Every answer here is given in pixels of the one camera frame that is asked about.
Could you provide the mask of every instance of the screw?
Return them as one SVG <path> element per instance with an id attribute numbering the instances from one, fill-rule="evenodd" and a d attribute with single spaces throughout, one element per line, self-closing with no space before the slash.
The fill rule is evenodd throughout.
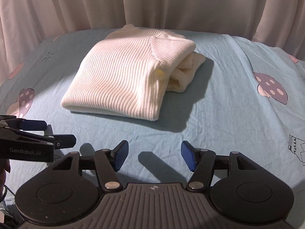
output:
<path id="1" fill-rule="evenodd" d="M 117 189 L 120 186 L 118 182 L 107 182 L 105 183 L 106 189 Z"/>
<path id="2" fill-rule="evenodd" d="M 191 188 L 191 189 L 201 189 L 201 188 L 203 188 L 203 183 L 201 183 L 201 182 L 191 182 L 191 183 L 189 183 L 189 187 Z"/>

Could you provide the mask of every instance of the bedsheet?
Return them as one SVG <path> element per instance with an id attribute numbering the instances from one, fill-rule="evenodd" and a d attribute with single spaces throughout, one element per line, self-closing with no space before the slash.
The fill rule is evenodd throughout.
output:
<path id="1" fill-rule="evenodd" d="M 288 222 L 299 228 L 305 219 L 305 63 L 240 37 L 175 31 L 193 40 L 206 61 L 184 93 L 166 93 L 158 121 L 63 109 L 61 98 L 82 59 L 113 31 L 85 30 L 45 40 L 0 87 L 0 114 L 9 109 L 45 120 L 54 134 L 74 134 L 75 147 L 57 151 L 54 160 L 70 151 L 91 155 L 127 140 L 129 155 L 117 173 L 124 184 L 185 184 L 192 173 L 180 154 L 183 140 L 222 155 L 240 151 L 291 186 L 295 205 Z M 33 96 L 24 100 L 27 92 Z M 16 192 L 46 165 L 12 160 L 7 186 Z M 96 183 L 90 171 L 83 176 Z M 221 177 L 215 173 L 213 183 Z M 3 206 L 18 216 L 11 194 Z"/>

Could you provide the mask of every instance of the curtain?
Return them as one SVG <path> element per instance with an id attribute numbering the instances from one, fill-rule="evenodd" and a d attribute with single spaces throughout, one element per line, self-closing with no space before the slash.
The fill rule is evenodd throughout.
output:
<path id="1" fill-rule="evenodd" d="M 0 84 L 47 38 L 128 23 L 241 36 L 305 60 L 305 0 L 0 0 Z"/>

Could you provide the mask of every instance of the white sweater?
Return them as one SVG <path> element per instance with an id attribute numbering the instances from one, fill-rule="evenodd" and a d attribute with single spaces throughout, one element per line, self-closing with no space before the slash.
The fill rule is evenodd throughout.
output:
<path id="1" fill-rule="evenodd" d="M 158 120 L 165 91 L 183 92 L 205 61 L 195 47 L 171 31 L 125 25 L 89 51 L 61 105 L 75 112 Z"/>

